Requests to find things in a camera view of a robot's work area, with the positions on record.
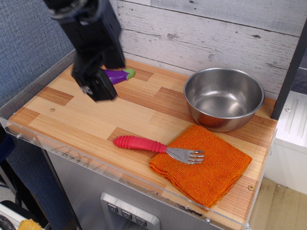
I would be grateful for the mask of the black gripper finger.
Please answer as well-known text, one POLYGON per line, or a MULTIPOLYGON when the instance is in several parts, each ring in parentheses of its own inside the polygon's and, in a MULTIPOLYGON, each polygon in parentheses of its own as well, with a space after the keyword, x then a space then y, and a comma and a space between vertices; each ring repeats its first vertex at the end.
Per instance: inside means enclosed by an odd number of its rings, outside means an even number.
POLYGON ((105 50, 104 65, 107 69, 125 67, 125 58, 121 46, 112 46, 105 50))
POLYGON ((103 70, 81 77, 80 88, 95 102, 114 100, 117 97, 113 84, 103 70))

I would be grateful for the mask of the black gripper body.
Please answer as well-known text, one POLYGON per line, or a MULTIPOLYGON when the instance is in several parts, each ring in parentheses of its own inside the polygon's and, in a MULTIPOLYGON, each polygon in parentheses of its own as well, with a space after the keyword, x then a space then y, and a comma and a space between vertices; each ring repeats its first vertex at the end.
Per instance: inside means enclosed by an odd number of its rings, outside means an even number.
POLYGON ((107 48, 121 46, 121 26, 117 18, 81 21, 65 18, 59 20, 59 23, 76 50, 72 76, 80 86, 81 77, 102 70, 107 48))

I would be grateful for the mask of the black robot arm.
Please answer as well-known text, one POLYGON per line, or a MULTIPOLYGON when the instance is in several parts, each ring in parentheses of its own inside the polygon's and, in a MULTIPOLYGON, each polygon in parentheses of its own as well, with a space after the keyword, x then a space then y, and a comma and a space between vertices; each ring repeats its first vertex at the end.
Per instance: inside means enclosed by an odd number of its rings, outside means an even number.
POLYGON ((115 99, 117 92, 101 69, 125 67, 121 26, 110 1, 47 0, 45 4, 76 50, 71 75, 79 87, 95 102, 115 99))

